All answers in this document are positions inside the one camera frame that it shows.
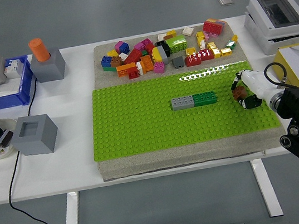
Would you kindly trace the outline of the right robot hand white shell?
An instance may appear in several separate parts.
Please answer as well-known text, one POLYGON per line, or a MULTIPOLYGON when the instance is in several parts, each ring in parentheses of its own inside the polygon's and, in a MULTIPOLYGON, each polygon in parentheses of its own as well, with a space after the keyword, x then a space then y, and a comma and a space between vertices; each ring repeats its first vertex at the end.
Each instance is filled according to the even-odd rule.
POLYGON ((245 109, 259 107, 262 101, 274 110, 274 104, 283 91, 271 84, 263 71, 242 70, 236 73, 231 86, 235 101, 245 109))

